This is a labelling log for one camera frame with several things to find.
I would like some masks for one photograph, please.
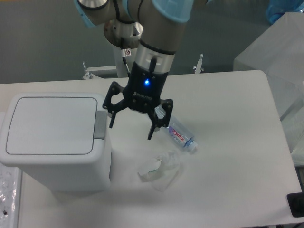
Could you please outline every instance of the white table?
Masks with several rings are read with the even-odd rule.
[[[19,92],[97,92],[112,79],[0,85],[0,111]],[[116,79],[122,86],[127,79]],[[169,76],[162,98],[195,135],[165,192],[142,183],[137,168],[174,148],[165,133],[147,140],[150,119],[130,110],[110,129],[112,185],[100,193],[52,193],[24,174],[19,228],[237,228],[303,222],[286,195],[300,192],[269,85],[260,71]]]

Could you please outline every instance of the bottle cap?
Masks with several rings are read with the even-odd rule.
[[[197,146],[198,146],[197,142],[196,142],[196,141],[193,141],[193,142],[188,146],[188,149],[189,149],[190,151],[194,151],[194,150],[197,149]]]

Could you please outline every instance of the floor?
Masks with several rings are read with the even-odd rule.
[[[195,1],[170,74],[232,71],[233,59],[269,24],[267,0]],[[0,84],[77,80],[87,67],[112,66],[103,26],[86,28],[71,0],[0,2]]]

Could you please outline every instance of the crumpled plastic bag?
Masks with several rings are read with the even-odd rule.
[[[158,191],[165,191],[177,176],[180,168],[180,158],[176,151],[168,151],[159,154],[156,158],[146,161],[138,169],[138,174],[145,182]]]

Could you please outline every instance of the blue led light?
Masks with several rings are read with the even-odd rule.
[[[145,86],[149,86],[150,85],[150,81],[148,79],[146,79],[145,82],[144,82],[144,85]]]

